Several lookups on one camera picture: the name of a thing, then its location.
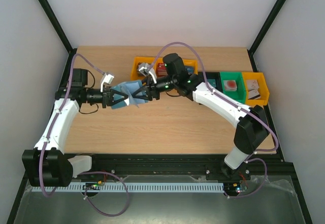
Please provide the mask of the teal leather card holder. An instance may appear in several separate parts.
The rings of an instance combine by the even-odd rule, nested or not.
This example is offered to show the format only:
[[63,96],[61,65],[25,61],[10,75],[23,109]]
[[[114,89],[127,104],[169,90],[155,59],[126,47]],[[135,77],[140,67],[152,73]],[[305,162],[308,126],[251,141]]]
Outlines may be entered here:
[[128,81],[128,82],[122,82],[114,87],[112,87],[113,90],[116,90],[118,92],[121,92],[120,94],[114,94],[113,98],[114,100],[124,99],[123,101],[112,105],[111,109],[120,109],[122,107],[127,107],[130,105],[139,106],[140,104],[145,104],[148,101],[143,99],[137,99],[132,96],[132,93],[138,90],[142,86],[141,80],[134,80],[134,81]]

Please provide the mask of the white pink credit card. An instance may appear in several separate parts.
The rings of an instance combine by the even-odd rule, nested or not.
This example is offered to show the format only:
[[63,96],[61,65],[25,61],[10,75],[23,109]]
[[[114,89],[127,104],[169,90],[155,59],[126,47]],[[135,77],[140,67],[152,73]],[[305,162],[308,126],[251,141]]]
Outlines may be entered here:
[[248,93],[248,99],[249,100],[256,100],[256,99],[260,99],[261,98],[261,94],[257,89],[252,89],[250,90]]

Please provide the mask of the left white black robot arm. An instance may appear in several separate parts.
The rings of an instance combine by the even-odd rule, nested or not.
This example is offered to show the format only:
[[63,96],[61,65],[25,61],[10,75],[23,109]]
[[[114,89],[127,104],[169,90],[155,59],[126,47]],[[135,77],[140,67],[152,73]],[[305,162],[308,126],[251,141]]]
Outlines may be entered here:
[[66,187],[73,178],[92,167],[89,155],[68,158],[65,153],[66,139],[75,116],[83,104],[112,107],[129,98],[124,89],[101,86],[88,87],[88,71],[73,69],[67,85],[55,94],[54,109],[40,140],[22,155],[23,165],[32,186]]

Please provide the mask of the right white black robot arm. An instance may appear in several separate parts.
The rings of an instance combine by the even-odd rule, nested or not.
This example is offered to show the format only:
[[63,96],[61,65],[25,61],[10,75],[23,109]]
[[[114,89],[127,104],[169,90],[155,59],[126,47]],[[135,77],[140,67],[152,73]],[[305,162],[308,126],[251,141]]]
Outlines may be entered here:
[[158,100],[160,94],[172,89],[182,97],[204,105],[225,118],[235,129],[234,147],[221,164],[222,175],[233,179],[239,174],[240,165],[251,157],[269,135],[267,119],[261,106],[250,107],[241,104],[219,90],[212,88],[197,74],[190,74],[182,60],[171,53],[162,59],[167,74],[156,77],[155,70],[148,63],[137,65],[137,70],[145,78],[142,86],[132,93],[133,98]]

